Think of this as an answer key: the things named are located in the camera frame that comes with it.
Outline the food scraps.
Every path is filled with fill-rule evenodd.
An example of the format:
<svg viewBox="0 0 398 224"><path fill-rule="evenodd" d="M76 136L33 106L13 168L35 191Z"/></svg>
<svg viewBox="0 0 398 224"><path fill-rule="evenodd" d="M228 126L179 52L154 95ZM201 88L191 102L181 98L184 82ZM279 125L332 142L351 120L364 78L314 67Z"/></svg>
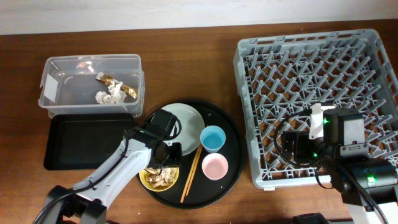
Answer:
<svg viewBox="0 0 398 224"><path fill-rule="evenodd" d="M179 168L145 169L145 180L155 189L171 186L177 180Z"/></svg>

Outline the yellow bowl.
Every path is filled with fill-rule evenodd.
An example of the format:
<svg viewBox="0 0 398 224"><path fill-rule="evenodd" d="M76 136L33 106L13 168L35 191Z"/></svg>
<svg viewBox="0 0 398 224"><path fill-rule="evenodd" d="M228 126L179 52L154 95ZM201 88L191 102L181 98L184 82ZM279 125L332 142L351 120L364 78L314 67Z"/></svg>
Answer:
<svg viewBox="0 0 398 224"><path fill-rule="evenodd" d="M171 188L178 179L179 168L146 168L139 172L139 179L144 187L154 192L162 192Z"/></svg>

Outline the wooden chopstick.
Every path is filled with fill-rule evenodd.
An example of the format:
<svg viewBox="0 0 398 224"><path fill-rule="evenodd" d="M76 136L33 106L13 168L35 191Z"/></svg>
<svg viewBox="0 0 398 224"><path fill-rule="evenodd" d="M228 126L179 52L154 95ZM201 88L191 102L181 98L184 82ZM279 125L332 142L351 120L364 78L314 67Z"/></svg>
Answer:
<svg viewBox="0 0 398 224"><path fill-rule="evenodd" d="M198 147L197 154L195 156L195 163L193 165L193 170L192 170L191 176L190 176L189 181L188 181L188 187L187 187L187 191L186 191L186 194L185 194L186 197L189 195L189 192L190 192L190 189L191 189L191 186L192 186L192 182L193 182L193 178L195 176L195 173L196 173L196 170L197 170L197 167L198 167L198 162L199 162L202 150L203 150L203 145L200 144L200 146Z"/></svg>
<svg viewBox="0 0 398 224"><path fill-rule="evenodd" d="M185 183L184 190L183 190L183 192L182 192L182 196L181 196L181 198L180 198L180 203L183 203L183 201L184 201L184 199L185 199L185 194L186 194L187 187L188 187L188 181L189 181L189 178L190 178L190 176L191 176L194 163L195 163L195 157L194 157L194 160L193 160L193 162L192 162L192 165L191 165L191 168L190 168L190 172L189 172L189 174L188 174L187 181L186 181L186 183Z"/></svg>

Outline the grey-green ceramic plate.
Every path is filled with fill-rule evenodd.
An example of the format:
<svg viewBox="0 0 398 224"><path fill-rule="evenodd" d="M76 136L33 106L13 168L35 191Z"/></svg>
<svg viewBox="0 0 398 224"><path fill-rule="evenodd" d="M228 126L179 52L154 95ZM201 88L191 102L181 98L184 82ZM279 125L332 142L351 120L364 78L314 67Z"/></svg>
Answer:
<svg viewBox="0 0 398 224"><path fill-rule="evenodd" d="M200 134L205 128L201 114L194 107L183 103L172 103L163 106L162 109L175 115L182 125L181 133L175 139L164 141L164 143L171 146L179 142L183 156L193 152L200 145Z"/></svg>

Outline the pink cup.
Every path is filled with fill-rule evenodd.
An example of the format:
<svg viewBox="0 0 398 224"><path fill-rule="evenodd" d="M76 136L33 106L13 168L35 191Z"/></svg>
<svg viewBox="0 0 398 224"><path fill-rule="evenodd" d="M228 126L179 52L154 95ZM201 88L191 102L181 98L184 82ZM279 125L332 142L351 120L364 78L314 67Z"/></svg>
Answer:
<svg viewBox="0 0 398 224"><path fill-rule="evenodd" d="M227 174L229 164L223 155L211 153L203 159L201 168L208 179L220 180Z"/></svg>

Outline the light blue cup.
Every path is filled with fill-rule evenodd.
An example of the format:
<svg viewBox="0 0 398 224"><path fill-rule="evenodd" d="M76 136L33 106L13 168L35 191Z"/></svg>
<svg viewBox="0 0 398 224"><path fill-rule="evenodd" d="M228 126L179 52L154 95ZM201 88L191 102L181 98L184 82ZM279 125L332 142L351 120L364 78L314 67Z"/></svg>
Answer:
<svg viewBox="0 0 398 224"><path fill-rule="evenodd" d="M207 126L200 134L200 142L209 153L218 152L226 142L226 134L219 126Z"/></svg>

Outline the white tissue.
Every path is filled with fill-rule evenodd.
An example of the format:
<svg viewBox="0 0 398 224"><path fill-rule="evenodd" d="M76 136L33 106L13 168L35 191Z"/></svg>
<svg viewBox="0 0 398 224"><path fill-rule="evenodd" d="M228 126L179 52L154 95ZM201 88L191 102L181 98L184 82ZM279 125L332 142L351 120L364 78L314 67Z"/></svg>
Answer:
<svg viewBox="0 0 398 224"><path fill-rule="evenodd" d="M123 103L127 94L121 89L122 85L123 82L111 81L110 86L108 86L108 92L97 92L95 100L102 105Z"/></svg>

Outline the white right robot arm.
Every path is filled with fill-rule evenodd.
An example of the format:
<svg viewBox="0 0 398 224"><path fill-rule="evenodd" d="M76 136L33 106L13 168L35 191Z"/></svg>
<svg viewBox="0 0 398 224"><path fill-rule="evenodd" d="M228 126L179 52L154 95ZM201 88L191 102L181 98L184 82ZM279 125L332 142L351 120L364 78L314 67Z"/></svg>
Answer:
<svg viewBox="0 0 398 224"><path fill-rule="evenodd" d="M323 169L341 194L353 223L397 223L397 169L369 155L363 114L356 109L313 105L296 114L310 118L308 131L281 131L273 142L284 161Z"/></svg>

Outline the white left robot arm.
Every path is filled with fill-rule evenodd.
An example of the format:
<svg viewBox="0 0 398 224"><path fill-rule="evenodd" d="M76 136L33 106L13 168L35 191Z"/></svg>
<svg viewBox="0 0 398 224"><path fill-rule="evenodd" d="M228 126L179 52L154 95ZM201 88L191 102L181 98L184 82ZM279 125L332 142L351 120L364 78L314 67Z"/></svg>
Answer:
<svg viewBox="0 0 398 224"><path fill-rule="evenodd" d="M81 223L106 223L108 208L140 171L179 166L182 147L167 142L181 130L174 114L156 110L143 127L126 130L119 147L90 176L70 189L54 187L35 223L63 223L64 217L72 216L80 218Z"/></svg>

